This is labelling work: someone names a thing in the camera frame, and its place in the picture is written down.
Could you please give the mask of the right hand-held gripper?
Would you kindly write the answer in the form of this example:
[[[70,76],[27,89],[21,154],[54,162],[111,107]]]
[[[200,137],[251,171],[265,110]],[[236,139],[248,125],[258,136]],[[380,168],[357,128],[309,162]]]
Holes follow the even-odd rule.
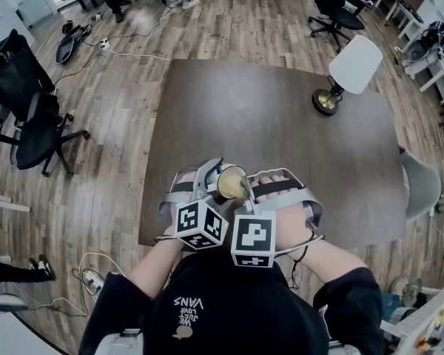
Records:
[[[273,175],[282,175],[301,183],[286,168],[261,171],[254,175],[245,175],[240,179],[244,190],[243,205],[235,211],[231,244],[232,259],[237,266],[271,268],[275,258],[288,254],[288,251],[275,249],[276,211],[279,209],[302,203],[305,210],[306,226],[314,233],[317,230],[317,225],[323,214],[323,206],[303,183],[303,189],[257,203],[251,182],[263,176]],[[323,235],[317,235],[313,242],[323,238]]]

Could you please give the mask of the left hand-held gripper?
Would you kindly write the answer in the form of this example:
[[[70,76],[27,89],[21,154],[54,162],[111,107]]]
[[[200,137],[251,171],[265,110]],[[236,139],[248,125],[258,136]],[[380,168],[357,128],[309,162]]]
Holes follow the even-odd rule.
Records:
[[[159,207],[160,215],[166,214],[168,217],[175,208],[172,232],[159,236],[159,241],[180,240],[192,250],[210,249],[223,244],[229,226],[225,218],[229,199],[216,192],[222,165],[223,158],[213,158],[176,174]],[[189,203],[177,203],[174,185],[181,173],[193,171],[198,172],[201,181],[200,197]]]

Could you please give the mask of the white mug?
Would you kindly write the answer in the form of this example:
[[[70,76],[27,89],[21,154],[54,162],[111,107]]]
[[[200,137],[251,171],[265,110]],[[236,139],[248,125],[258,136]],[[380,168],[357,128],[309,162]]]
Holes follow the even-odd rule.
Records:
[[[222,163],[208,177],[208,190],[226,199],[244,200],[248,196],[243,180],[246,172],[241,166]]]

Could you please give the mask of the person's right forearm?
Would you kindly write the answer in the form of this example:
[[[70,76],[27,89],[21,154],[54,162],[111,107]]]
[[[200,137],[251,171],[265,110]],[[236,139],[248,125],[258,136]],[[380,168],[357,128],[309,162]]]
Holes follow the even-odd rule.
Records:
[[[325,240],[313,242],[317,237],[306,226],[302,203],[276,211],[276,240],[278,251],[288,251],[288,256],[309,268],[323,283],[342,277],[366,264],[356,255]]]

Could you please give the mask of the person's left forearm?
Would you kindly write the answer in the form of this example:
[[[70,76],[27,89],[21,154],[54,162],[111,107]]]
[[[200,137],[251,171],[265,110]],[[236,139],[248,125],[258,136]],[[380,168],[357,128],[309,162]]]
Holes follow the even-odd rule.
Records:
[[[151,300],[163,290],[176,260],[184,248],[180,240],[162,240],[130,272],[129,280]]]

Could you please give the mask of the person's left hand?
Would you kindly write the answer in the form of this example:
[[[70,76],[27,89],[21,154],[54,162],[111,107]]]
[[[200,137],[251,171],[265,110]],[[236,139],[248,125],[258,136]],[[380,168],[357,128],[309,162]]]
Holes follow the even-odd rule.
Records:
[[[196,171],[181,173],[174,185],[177,203],[189,203],[200,197],[201,181]]]

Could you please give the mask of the person's right hand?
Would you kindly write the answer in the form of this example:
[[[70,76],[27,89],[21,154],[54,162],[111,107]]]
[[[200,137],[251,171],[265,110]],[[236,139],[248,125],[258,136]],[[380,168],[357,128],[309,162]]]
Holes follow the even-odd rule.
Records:
[[[251,187],[257,203],[262,203],[281,195],[286,195],[289,192],[296,192],[303,189],[304,185],[295,179],[282,175],[273,175],[254,179],[251,182]]]

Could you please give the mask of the person's black shirt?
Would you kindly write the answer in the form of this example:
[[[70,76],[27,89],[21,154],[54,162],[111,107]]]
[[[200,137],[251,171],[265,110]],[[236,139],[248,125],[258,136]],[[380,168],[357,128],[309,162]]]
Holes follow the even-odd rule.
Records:
[[[144,333],[141,320],[152,303],[125,277],[109,274],[84,332],[79,355],[95,355],[105,336],[127,329]],[[366,268],[358,268],[325,284],[309,303],[323,320],[329,343],[350,345],[360,355],[382,355],[380,289]]]

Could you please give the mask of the table lamp with white shade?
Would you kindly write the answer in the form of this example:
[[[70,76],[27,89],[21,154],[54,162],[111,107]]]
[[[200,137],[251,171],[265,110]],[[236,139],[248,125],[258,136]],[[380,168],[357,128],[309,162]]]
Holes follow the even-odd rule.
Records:
[[[360,95],[376,73],[383,55],[368,38],[356,35],[330,62],[329,88],[312,94],[312,103],[322,115],[333,116],[343,100],[343,93]]]

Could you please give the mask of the grey shell chair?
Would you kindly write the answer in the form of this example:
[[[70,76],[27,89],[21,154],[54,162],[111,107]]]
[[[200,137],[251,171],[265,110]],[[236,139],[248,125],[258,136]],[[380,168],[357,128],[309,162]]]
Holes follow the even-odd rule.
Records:
[[[415,221],[428,214],[440,199],[441,182],[437,170],[417,159],[410,151],[400,146],[400,160],[408,180],[408,204],[406,220]]]

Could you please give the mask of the teal bag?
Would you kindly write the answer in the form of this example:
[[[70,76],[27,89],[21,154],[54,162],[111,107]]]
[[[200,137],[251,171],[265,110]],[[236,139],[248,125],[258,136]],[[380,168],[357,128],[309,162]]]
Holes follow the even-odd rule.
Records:
[[[382,292],[381,297],[382,297],[382,310],[383,310],[382,319],[385,321],[389,321],[391,315],[401,305],[400,296],[397,294]]]

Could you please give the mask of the black mesh office chair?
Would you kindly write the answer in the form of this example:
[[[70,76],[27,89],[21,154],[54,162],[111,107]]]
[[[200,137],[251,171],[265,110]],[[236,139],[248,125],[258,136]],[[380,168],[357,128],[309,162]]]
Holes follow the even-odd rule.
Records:
[[[79,130],[65,135],[74,116],[60,114],[56,87],[34,56],[27,39],[13,29],[0,41],[0,105],[8,109],[21,125],[19,138],[0,135],[0,141],[17,147],[16,167],[20,170],[42,165],[41,174],[57,155],[67,177],[72,177],[62,146],[75,138],[90,139]]]

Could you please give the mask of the black instrument case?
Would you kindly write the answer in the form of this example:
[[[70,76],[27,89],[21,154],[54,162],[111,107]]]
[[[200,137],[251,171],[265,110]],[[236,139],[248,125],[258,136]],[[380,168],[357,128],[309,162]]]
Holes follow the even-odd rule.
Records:
[[[77,46],[92,32],[93,26],[74,25],[68,20],[61,28],[63,38],[58,44],[55,61],[57,64],[66,64],[73,56]]]

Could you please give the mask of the black swivel office chair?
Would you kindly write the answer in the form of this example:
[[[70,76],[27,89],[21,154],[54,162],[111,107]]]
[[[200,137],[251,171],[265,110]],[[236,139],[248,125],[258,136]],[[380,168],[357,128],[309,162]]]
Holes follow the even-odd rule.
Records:
[[[318,33],[330,33],[337,45],[337,53],[340,53],[342,46],[339,36],[347,41],[351,39],[341,30],[363,30],[365,25],[358,18],[361,10],[367,6],[366,0],[314,0],[321,17],[308,17],[308,23],[316,22],[321,27],[311,30],[309,36],[314,38]]]

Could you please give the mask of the white shelf desk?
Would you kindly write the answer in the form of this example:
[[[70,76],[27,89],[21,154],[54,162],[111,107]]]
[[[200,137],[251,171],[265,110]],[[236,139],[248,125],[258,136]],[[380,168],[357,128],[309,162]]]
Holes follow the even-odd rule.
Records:
[[[397,308],[381,329],[390,339],[398,342],[391,347],[393,355],[420,355],[433,349],[429,343],[444,332],[444,288],[421,288],[426,302],[420,308],[412,306]]]

